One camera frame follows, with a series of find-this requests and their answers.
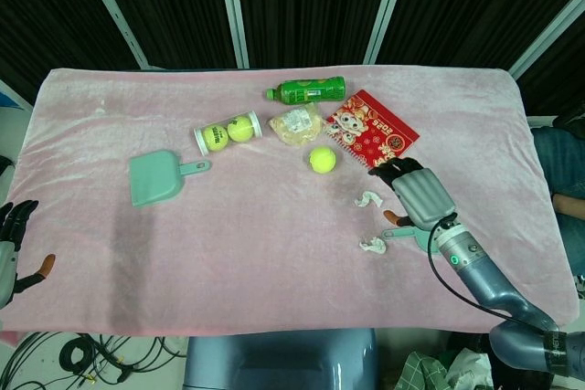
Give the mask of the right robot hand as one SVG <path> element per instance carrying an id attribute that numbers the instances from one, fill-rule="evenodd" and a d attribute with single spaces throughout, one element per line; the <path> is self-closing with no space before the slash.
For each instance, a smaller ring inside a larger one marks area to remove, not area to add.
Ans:
<path id="1" fill-rule="evenodd" d="M 456 206 L 434 172 L 413 158 L 393 158 L 368 171 L 395 193 L 406 211 L 399 216 L 385 210 L 384 217 L 396 227 L 415 226 L 431 231 L 444 218 L 456 218 Z"/>

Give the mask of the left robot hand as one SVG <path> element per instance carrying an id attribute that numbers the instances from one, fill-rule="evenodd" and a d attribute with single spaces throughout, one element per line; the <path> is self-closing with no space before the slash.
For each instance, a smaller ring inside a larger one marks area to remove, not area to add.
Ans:
<path id="1" fill-rule="evenodd" d="M 17 264 L 19 252 L 27 230 L 27 221 L 37 209 L 37 200 L 26 200 L 14 205 L 8 202 L 1 207 L 1 308 L 15 295 L 44 281 L 52 271 L 55 254 L 48 254 L 33 274 L 19 278 Z"/>

